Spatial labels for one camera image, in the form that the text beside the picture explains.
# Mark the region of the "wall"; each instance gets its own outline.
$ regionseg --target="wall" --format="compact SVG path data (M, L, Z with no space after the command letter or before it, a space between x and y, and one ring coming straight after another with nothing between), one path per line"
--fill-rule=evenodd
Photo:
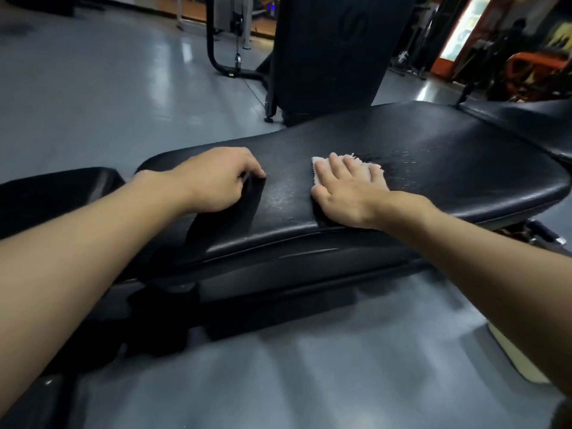
M525 34L534 35L542 21L559 0L514 0L511 10L501 23L501 29L512 26L514 21L525 18L527 25Z

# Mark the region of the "glossy floor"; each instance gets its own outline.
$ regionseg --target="glossy floor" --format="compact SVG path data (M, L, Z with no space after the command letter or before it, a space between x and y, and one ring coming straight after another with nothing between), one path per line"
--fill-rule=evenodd
M217 42L231 64L233 42ZM271 44L254 42L245 67ZM0 182L83 166L130 177L157 153L281 129L259 83L216 75L204 28L108 9L75 19L0 4ZM375 103L457 93L388 73ZM570 230L569 204L547 224ZM444 278L417 274L322 295L328 312L84 376L72 427L538 428L561 395L524 381Z

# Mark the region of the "black leather bench pad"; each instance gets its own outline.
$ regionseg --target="black leather bench pad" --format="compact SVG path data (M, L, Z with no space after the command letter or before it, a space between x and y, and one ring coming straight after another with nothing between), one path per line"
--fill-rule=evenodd
M572 165L572 100L465 102L461 108Z
M563 167L517 137L452 107L425 102L368 107L216 145L250 148L268 179L250 181L233 208L199 215L187 249L177 254L180 266L260 251L261 246L276 257L304 246L396 245L382 233L347 229L321 215L310 196L311 157L332 151L377 162L391 189L426 195L442 210L492 229L562 200L571 183ZM169 170L211 147L163 153L139 170ZM280 243L293 244L282 251Z
M123 185L114 169L90 167L0 185L0 239L85 206Z

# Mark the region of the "person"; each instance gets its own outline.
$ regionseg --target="person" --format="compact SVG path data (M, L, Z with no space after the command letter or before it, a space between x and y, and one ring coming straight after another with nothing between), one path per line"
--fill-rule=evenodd
M489 86L488 83L492 82L496 88L499 87L499 83L502 83L501 77L507 60L516 52L522 50L523 32L526 24L525 18L519 18L513 22L509 29L499 31L491 38L492 44L487 50L487 54L482 62L479 63L479 67L475 70L473 77L463 87L461 96L457 100L457 105L465 102L480 84Z
M572 259L390 191L379 165L368 180L352 157L329 162L316 164L321 185L311 195L330 219L417 250L570 397ZM182 214L234 204L245 172L265 177L247 149L217 147L167 172L140 172L88 206L0 241L0 415L146 242Z

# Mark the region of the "white towel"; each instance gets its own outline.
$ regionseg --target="white towel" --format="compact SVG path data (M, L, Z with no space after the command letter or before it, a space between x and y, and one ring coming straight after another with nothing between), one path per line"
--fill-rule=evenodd
M366 178L366 180L368 182L371 182L371 172L369 171L369 165L373 164L372 162L362 162L361 159L359 159L358 157L354 157L354 154L344 155L341 158L345 158L345 157L352 157L355 160L357 160L358 163L361 165L361 170L363 171L363 176ZM318 161L323 161L325 163L325 165L327 165L328 168L330 168L328 158L320 158L320 157L313 157L312 158L312 169L314 170L314 185L321 185L320 179L318 178L318 175L316 173L316 163Z

